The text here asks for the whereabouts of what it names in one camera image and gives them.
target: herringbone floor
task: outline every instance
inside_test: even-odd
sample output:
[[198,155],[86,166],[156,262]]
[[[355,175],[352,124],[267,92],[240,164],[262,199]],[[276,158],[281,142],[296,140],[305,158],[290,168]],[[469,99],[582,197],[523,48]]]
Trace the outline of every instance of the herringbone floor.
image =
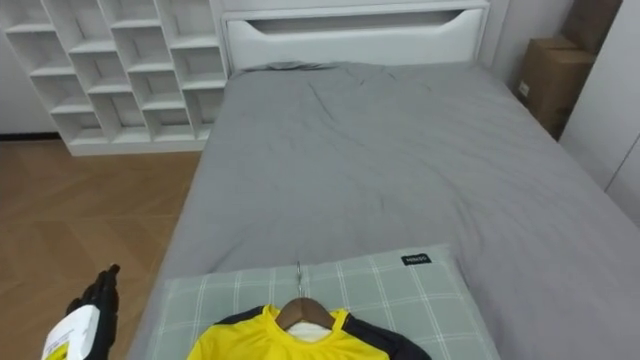
[[46,334],[110,263],[124,358],[199,153],[71,157],[59,141],[0,143],[0,349],[39,359]]

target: white shelf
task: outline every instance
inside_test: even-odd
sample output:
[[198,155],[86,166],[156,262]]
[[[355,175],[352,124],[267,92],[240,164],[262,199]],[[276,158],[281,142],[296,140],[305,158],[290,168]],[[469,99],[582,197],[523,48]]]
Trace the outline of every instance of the white shelf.
[[0,25],[7,34],[55,31],[40,0],[1,0]]
[[69,145],[96,145],[107,144],[109,140],[104,136],[100,129],[82,129]]
[[223,89],[227,84],[224,74],[188,75],[182,83],[183,90]]
[[171,59],[166,56],[150,56],[139,59],[128,70],[131,73],[173,71]]
[[75,70],[68,61],[51,61],[29,73],[29,76],[74,75]]
[[111,39],[84,40],[69,50],[69,54],[94,54],[104,52],[115,52],[116,43]]
[[87,90],[87,94],[112,94],[131,92],[131,85],[126,78],[112,78],[98,80]]
[[180,94],[154,94],[142,104],[142,110],[184,109],[184,100]]
[[64,99],[61,103],[56,105],[53,109],[51,109],[50,113],[52,115],[56,114],[78,114],[78,113],[86,113],[93,112],[93,108],[84,96],[70,97]]
[[191,125],[168,125],[160,127],[153,141],[187,141],[195,140]]
[[159,19],[124,19],[111,25],[112,29],[138,29],[146,27],[160,27]]
[[218,38],[209,34],[179,36],[169,44],[172,49],[201,49],[219,46],[220,41],[218,41]]
[[114,144],[137,144],[150,143],[151,136],[149,130],[144,126],[123,128],[122,131],[113,139]]
[[41,22],[36,19],[29,19],[23,23],[13,25],[5,33],[7,34],[20,34],[20,33],[37,33],[37,32],[55,32],[56,29],[49,22]]
[[74,156],[199,151],[227,82],[210,0],[0,0]]

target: gray bedsheet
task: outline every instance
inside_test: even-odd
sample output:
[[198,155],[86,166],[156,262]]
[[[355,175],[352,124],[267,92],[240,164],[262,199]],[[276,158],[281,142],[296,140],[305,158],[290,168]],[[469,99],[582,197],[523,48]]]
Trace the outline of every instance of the gray bedsheet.
[[503,359],[640,357],[640,233],[473,65],[232,79],[130,358],[175,277],[451,243]]

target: bed frame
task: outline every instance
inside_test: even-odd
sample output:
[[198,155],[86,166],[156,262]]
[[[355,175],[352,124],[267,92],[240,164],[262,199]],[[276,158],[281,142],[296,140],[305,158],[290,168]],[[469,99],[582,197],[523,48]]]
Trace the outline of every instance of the bed frame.
[[414,65],[474,61],[486,0],[228,12],[231,71],[271,62]]

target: yellow shirt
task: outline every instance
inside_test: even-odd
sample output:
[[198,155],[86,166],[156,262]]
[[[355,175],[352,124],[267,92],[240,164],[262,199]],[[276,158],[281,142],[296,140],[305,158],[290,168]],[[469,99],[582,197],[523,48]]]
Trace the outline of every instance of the yellow shirt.
[[214,324],[200,336],[188,360],[431,359],[402,335],[358,320],[344,309],[331,312],[331,332],[312,343],[282,330],[275,321],[278,313],[265,305]]

